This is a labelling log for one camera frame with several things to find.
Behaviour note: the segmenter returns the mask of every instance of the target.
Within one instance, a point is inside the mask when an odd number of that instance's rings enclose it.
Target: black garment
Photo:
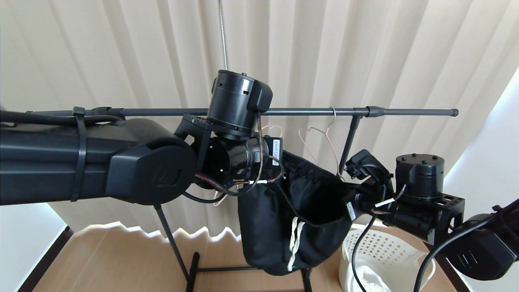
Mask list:
[[[292,220],[305,222],[293,271],[316,267],[337,251],[351,227],[341,200],[354,184],[283,151],[285,178],[258,184],[238,197],[243,254],[271,275],[286,275]]]

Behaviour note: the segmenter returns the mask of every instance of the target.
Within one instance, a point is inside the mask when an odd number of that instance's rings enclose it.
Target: wooden floor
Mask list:
[[[201,254],[200,267],[246,266],[241,243],[231,232],[210,237],[206,229],[194,235],[179,230],[174,237],[187,267],[195,251]],[[313,291],[343,291],[338,281],[340,257],[338,250],[313,270]],[[184,291],[185,287],[171,246],[160,233],[94,225],[72,236],[35,291]],[[299,272],[281,277],[263,271],[205,272],[197,275],[195,291],[295,292],[303,291],[303,282]],[[438,269],[422,291],[456,290]]]

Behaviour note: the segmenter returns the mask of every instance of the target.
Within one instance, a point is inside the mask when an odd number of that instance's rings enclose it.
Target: dark baseboard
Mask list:
[[[18,292],[30,292],[34,290],[39,280],[43,277],[47,269],[49,269],[50,265],[56,259],[61,249],[65,246],[65,244],[69,241],[70,237],[74,234],[74,231],[70,229],[70,227],[65,227],[63,232],[61,232],[60,236],[54,241],[52,246],[50,246],[49,250],[45,253],[39,263],[34,267],[33,271],[25,282],[23,282]]]
[[[429,251],[431,251],[434,247],[432,245],[426,244]],[[468,287],[465,285],[465,282],[460,278],[458,273],[454,270],[453,266],[450,264],[449,260],[442,255],[437,255],[434,257],[438,265],[442,268],[443,272],[449,278],[450,282],[454,286],[454,289],[458,292],[470,292]]]

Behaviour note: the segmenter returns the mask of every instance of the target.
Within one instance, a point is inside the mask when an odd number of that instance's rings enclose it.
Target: beige curtain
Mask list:
[[[203,108],[224,68],[269,84],[272,107],[460,110],[456,118],[364,118],[351,153],[368,149],[389,169],[412,152],[440,155],[450,169],[519,65],[514,0],[1,1],[0,25],[0,102],[8,110]],[[155,120],[171,131],[179,122]],[[281,126],[285,148],[311,160],[297,131],[331,120],[263,124]],[[350,120],[338,117],[330,128],[337,155]],[[335,172],[326,139],[302,136],[318,164]],[[113,221],[159,229],[152,208],[110,198],[51,206],[75,230]],[[207,226],[216,235],[224,227],[239,233],[236,206],[235,198],[213,207],[181,197],[164,209],[172,229]]]

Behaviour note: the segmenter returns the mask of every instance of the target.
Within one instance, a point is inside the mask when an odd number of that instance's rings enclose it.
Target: white laundry basket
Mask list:
[[[343,242],[339,280],[345,292],[360,290],[354,288],[358,288],[358,284],[353,278],[350,259],[353,247],[363,231],[362,229],[350,231]],[[392,292],[407,292],[413,291],[416,275],[420,268],[418,260],[424,255],[424,252],[415,249],[396,236],[370,230],[357,249],[355,265],[358,273],[361,266],[371,268]],[[422,287],[431,279],[436,270],[434,260],[432,260],[431,266],[432,269],[426,270]]]

